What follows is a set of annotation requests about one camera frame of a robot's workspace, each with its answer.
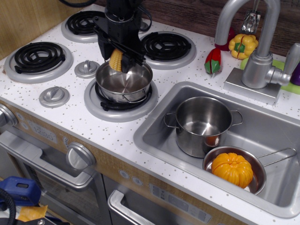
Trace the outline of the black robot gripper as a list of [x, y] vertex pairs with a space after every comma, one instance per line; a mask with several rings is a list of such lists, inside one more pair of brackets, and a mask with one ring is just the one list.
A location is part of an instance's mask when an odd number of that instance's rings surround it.
[[105, 18], [94, 17], [94, 31], [98, 36], [98, 45], [104, 60], [108, 60], [117, 48], [123, 52], [121, 71], [128, 73], [136, 64], [145, 62], [145, 50], [138, 33], [142, 22], [142, 13], [136, 9], [123, 17], [108, 10]]

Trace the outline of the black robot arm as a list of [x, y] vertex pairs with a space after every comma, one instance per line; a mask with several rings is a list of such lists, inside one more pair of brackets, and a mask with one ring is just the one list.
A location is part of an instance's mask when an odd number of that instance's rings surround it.
[[93, 18], [102, 57], [108, 60], [115, 49], [120, 50], [123, 73], [144, 61], [145, 50], [138, 36], [142, 22], [141, 3], [140, 0], [108, 0], [104, 16]]

